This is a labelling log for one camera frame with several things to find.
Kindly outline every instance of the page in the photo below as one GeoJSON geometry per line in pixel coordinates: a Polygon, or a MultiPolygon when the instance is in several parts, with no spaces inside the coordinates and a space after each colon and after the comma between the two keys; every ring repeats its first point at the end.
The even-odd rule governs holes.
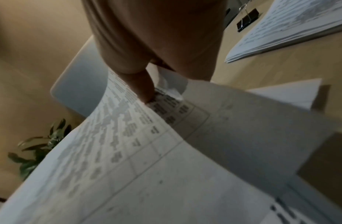
{"type": "Polygon", "coordinates": [[[342,0],[275,0],[264,18],[231,49],[225,62],[293,44],[294,40],[308,40],[304,37],[340,25],[342,0]]]}
{"type": "Polygon", "coordinates": [[[257,224],[338,125],[208,82],[171,89],[182,99],[160,88],[145,105],[111,71],[98,107],[5,203],[0,223],[257,224]]]}

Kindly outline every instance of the wooden table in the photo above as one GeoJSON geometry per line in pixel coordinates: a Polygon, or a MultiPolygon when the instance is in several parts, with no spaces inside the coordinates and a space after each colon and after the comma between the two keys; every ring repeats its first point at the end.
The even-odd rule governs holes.
{"type": "MultiPolygon", "coordinates": [[[[252,89],[313,78],[323,79],[315,107],[342,120],[342,32],[301,44],[225,63],[231,48],[268,11],[273,0],[254,0],[260,19],[238,33],[240,13],[225,29],[212,81],[239,89],[252,89]]],[[[342,128],[299,171],[299,176],[342,207],[342,128]]]]}

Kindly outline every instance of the black binder clip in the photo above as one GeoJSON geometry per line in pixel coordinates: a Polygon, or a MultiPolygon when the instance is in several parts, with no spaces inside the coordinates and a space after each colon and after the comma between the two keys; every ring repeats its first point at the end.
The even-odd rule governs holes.
{"type": "Polygon", "coordinates": [[[256,21],[259,16],[259,12],[257,11],[257,9],[253,9],[250,13],[248,13],[246,7],[247,4],[243,4],[239,9],[239,11],[245,10],[247,15],[244,18],[242,18],[240,22],[237,23],[238,32],[241,32],[244,28],[248,27],[251,23],[256,21]]]}

